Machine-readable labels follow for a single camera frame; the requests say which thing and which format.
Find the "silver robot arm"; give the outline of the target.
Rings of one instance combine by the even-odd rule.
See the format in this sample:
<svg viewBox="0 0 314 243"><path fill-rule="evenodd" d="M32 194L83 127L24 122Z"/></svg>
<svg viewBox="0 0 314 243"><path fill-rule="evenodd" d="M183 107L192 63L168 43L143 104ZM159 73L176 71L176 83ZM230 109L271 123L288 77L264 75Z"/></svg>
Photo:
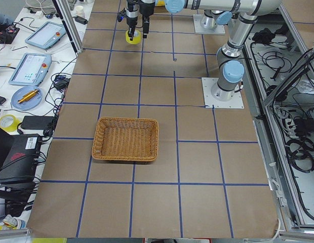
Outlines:
<svg viewBox="0 0 314 243"><path fill-rule="evenodd" d="M169 13L178 13L187 6L187 1L127 1L126 7L117 14L117 21L126 19L128 31L126 32L127 42L134 44L139 37L136 30L138 14L142 16L142 38L149 34L150 16L154 14L155 7L165 7ZM215 29L217 26L227 24L232 18L230 11L204 10L201 26L204 29Z"/></svg>
<svg viewBox="0 0 314 243"><path fill-rule="evenodd" d="M217 52L220 77L211 88L211 95L219 101L229 101L235 87L244 76L245 68L238 61L245 41L257 22L258 16L263 16L274 11L282 2L266 0L227 0L227 1L165 1L165 7L170 13L178 13L183 9L203 9L210 14L220 11L216 22L227 23L233 13L238 13L238 19L234 24L230 37Z"/></svg>

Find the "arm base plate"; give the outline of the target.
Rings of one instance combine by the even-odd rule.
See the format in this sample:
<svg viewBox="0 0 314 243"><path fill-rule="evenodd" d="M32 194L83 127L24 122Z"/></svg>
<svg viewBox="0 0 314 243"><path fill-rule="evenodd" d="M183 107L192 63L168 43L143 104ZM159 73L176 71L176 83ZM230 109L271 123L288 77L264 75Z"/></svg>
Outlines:
<svg viewBox="0 0 314 243"><path fill-rule="evenodd" d="M237 84L232 91L218 87L218 78L202 77L202 88L206 108L244 109L244 104Z"/></svg>
<svg viewBox="0 0 314 243"><path fill-rule="evenodd" d="M193 23L196 34L225 35L224 26L218 25L214 18L194 14Z"/></svg>

